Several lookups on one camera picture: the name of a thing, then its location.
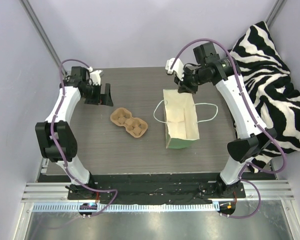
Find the brown cardboard cup carrier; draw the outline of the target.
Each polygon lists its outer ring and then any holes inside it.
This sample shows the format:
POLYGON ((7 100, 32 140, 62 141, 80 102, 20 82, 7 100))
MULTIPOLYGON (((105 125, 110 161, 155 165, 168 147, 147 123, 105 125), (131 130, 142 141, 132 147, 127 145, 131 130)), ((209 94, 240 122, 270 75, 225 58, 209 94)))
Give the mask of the brown cardboard cup carrier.
POLYGON ((124 108, 117 108, 111 115, 110 121, 118 127, 124 127, 126 132, 134 138, 142 137, 148 130, 148 124, 124 108))

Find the green paper gift bag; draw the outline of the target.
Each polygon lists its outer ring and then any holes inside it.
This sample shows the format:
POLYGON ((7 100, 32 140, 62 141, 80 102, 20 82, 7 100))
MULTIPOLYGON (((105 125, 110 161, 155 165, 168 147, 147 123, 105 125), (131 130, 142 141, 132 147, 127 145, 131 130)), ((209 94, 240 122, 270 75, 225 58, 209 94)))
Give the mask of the green paper gift bag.
POLYGON ((212 121, 218 114, 219 108, 213 103, 195 103, 190 93, 179 93, 176 89, 164 89, 163 99, 153 111, 154 119, 165 125, 165 147, 179 150, 190 147, 200 139, 199 123, 212 121), (164 120, 156 117, 156 111, 163 105, 164 120), (200 105, 215 107, 213 117, 198 120, 196 107, 200 105))

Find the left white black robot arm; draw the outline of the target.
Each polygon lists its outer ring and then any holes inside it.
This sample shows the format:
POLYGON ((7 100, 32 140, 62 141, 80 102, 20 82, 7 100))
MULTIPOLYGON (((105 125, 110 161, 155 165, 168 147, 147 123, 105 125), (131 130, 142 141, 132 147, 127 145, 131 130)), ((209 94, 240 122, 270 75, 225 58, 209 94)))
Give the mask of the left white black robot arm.
POLYGON ((61 77, 59 95, 52 112, 35 125, 35 133, 43 158, 57 164, 70 178, 67 187, 71 199, 90 200, 96 196, 97 186, 90 171, 78 157, 78 143, 70 122, 76 105, 81 99, 85 104, 112 107, 111 85, 102 88, 102 70, 74 66, 67 76, 61 77))

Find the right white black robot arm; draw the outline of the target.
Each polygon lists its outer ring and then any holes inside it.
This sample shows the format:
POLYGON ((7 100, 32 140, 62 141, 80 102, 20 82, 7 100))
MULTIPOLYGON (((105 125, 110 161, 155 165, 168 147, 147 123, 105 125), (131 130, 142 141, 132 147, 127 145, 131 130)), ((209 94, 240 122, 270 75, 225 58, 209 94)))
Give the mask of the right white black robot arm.
POLYGON ((221 58, 214 45, 214 41, 207 41, 193 49, 194 69, 183 64, 178 56, 168 60, 165 69, 169 75, 175 75, 179 93, 195 94, 200 85, 212 83, 227 104, 236 124, 237 139, 227 144, 229 159, 218 174, 215 186, 216 194, 226 198, 238 189, 247 164, 271 143, 277 133, 258 115, 235 59, 228 51, 221 58))

